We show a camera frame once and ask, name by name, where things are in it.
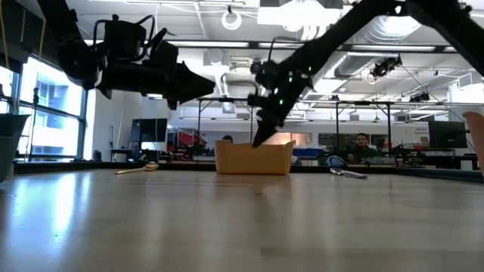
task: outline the robotic arm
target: robotic arm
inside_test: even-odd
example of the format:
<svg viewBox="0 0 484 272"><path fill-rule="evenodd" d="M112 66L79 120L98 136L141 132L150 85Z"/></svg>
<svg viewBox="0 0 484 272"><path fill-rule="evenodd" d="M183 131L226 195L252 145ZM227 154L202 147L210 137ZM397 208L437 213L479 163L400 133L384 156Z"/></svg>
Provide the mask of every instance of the robotic arm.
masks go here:
<svg viewBox="0 0 484 272"><path fill-rule="evenodd" d="M470 11L470 7L462 9L457 0L362 0L322 37L305 43L280 63L268 60L262 65L256 81L272 93L268 97L249 95L249 105L261 108L253 146L258 147L277 132L276 127L284 126L299 95L312 87L311 77L338 47L376 16L410 15L434 28L484 75L484 29L470 19Z"/></svg>
<svg viewBox="0 0 484 272"><path fill-rule="evenodd" d="M161 94L171 110L176 109L178 102L213 93L214 82L191 72L185 63L176 63L177 47L163 41L166 29L153 36L153 16L137 23L119 20L117 15L112 20L99 20L95 24L94 44L88 46L76 25L76 12L67 7L65 0L38 0L38 3L55 37L60 68L71 82L85 90L97 88L108 98L112 90ZM149 19L153 23L145 43L146 29L141 24ZM104 40L96 44L101 23Z"/></svg>

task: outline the spoon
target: spoon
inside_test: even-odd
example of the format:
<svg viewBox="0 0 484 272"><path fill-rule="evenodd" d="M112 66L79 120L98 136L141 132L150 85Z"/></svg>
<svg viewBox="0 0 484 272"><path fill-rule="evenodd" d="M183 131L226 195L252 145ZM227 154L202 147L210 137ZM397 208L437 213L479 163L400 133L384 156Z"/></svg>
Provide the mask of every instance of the spoon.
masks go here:
<svg viewBox="0 0 484 272"><path fill-rule="evenodd" d="M363 175L363 174L359 174L359 173L351 172L351 171L345 171L345 170L342 170L342 169L336 168L336 167L331 167L330 171L331 171L331 173L333 173L335 175L342 175L342 176L345 176L345 177L348 177L348 178L359 178L359 179L368 178L367 175Z"/></svg>
<svg viewBox="0 0 484 272"><path fill-rule="evenodd" d="M158 164L157 163L148 163L147 165L143 166L143 168L136 168L136 169L130 169L130 170L123 170L116 172L114 174L116 175L121 175L121 174L131 174L131 173L138 173L138 172L151 172L154 170L158 169Z"/></svg>

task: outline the gray bin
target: gray bin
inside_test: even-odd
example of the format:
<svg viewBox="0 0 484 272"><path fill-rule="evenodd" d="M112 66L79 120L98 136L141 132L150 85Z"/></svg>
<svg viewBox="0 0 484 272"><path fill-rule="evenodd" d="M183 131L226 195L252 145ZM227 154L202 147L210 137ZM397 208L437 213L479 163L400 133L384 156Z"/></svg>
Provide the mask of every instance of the gray bin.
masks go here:
<svg viewBox="0 0 484 272"><path fill-rule="evenodd" d="M11 170L15 151L28 118L29 115L0 114L0 183Z"/></svg>

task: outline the wooden table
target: wooden table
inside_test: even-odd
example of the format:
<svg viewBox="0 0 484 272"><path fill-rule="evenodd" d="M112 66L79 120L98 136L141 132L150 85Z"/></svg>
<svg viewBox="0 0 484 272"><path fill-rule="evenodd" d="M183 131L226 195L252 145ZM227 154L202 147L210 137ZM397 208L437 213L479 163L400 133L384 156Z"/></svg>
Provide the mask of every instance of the wooden table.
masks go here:
<svg viewBox="0 0 484 272"><path fill-rule="evenodd" d="M0 184L0 271L484 270L479 185L115 171Z"/></svg>

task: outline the person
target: person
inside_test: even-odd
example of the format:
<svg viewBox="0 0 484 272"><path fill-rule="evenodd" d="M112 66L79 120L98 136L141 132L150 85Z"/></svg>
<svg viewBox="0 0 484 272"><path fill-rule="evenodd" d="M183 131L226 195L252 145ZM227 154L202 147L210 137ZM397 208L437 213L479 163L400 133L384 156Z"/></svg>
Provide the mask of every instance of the person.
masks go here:
<svg viewBox="0 0 484 272"><path fill-rule="evenodd" d="M228 141L228 142L230 142L231 144L233 144L233 143L234 143L234 139L233 139L233 137L232 137L232 136L230 136L230 135L226 135L226 136L224 136L224 137L222 138L222 140L224 140L224 141Z"/></svg>
<svg viewBox="0 0 484 272"><path fill-rule="evenodd" d="M356 144L349 150L347 162L360 163L364 158L374 158L381 154L368 147L368 136L365 133L356 135Z"/></svg>

